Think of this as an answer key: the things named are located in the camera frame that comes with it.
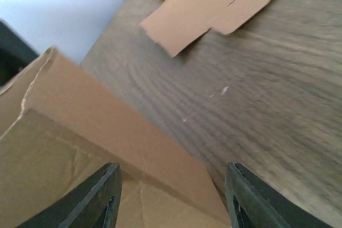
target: dark object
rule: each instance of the dark object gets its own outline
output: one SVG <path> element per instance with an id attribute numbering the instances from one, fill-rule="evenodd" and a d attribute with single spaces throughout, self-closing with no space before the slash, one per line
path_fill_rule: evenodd
<path id="1" fill-rule="evenodd" d="M 15 32 L 0 21 L 0 86 L 38 57 Z"/>
<path id="2" fill-rule="evenodd" d="M 226 197 L 232 228 L 326 228 L 242 164 L 229 163 Z"/>
<path id="3" fill-rule="evenodd" d="M 108 163 L 21 228 L 114 228 L 121 197 L 121 170 Z"/>

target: cardboard flap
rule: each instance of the cardboard flap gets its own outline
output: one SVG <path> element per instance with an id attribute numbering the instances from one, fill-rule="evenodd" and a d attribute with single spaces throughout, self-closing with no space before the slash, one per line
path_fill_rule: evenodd
<path id="1" fill-rule="evenodd" d="M 71 140 L 84 152 L 119 162 L 122 170 L 135 178 L 229 222 L 200 161 L 56 49 L 39 57 L 33 66 L 37 64 L 43 66 L 35 68 L 38 72 L 25 97 L 25 109 L 86 138 L 81 143 Z"/>
<path id="2" fill-rule="evenodd" d="M 48 59 L 49 52 L 47 51 L 0 90 L 0 139 L 23 115 L 29 88 Z"/>
<path id="3" fill-rule="evenodd" d="M 165 0 L 141 25 L 173 57 L 210 28 L 234 32 L 270 1 Z"/>
<path id="4" fill-rule="evenodd" d="M 257 14 L 271 0 L 232 0 L 226 7 L 218 10 L 211 26 L 223 35 L 233 33 L 242 24 Z"/>

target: flattened cardboard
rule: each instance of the flattened cardboard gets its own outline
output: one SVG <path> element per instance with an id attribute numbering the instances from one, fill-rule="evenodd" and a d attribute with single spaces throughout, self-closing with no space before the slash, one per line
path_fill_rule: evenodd
<path id="1" fill-rule="evenodd" d="M 107 162 L 229 224 L 204 165 L 56 49 L 1 89 L 0 117 L 2 227 L 39 213 Z"/>
<path id="2" fill-rule="evenodd" d="M 211 28 L 223 35 L 234 32 L 270 1 L 165 0 L 141 26 L 174 57 Z"/>

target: cardboard piece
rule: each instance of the cardboard piece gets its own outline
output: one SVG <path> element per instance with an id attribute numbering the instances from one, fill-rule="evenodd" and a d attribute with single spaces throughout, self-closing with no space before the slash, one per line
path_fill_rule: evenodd
<path id="1" fill-rule="evenodd" d="M 230 34 L 271 0 L 165 0 L 141 26 L 172 57 L 209 29 Z"/>
<path id="2" fill-rule="evenodd" d="M 107 162 L 129 175 L 118 227 L 229 224 L 204 165 L 56 49 L 1 89 L 0 117 L 2 227 L 39 213 Z"/>

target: wooden floor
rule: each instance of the wooden floor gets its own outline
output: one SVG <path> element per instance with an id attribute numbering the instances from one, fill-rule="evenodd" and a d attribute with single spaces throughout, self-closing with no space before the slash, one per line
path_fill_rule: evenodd
<path id="1" fill-rule="evenodd" d="M 202 159 L 220 190 L 240 162 L 341 227 L 342 0 L 274 0 L 174 59 L 138 26 L 159 6 L 126 0 L 81 66 Z"/>

